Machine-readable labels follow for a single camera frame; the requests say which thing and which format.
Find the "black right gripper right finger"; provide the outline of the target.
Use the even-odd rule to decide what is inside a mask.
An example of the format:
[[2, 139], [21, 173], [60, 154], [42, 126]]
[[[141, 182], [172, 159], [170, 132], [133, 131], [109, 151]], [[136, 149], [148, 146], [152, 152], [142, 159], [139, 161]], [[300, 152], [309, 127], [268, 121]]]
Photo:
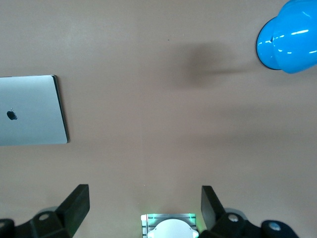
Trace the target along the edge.
[[298, 235], [281, 221], [265, 220], [259, 227], [236, 212], [227, 212], [211, 186], [203, 185], [201, 212], [206, 230], [202, 238], [297, 238]]

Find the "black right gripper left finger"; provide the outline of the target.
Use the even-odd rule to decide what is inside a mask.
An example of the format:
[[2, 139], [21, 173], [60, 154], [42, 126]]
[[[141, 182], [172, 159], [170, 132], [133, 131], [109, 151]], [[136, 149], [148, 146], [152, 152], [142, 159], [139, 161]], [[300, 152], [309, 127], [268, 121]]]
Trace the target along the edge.
[[53, 211], [43, 211], [17, 226], [12, 219], [0, 220], [2, 238], [72, 238], [90, 210], [89, 186], [78, 185]]

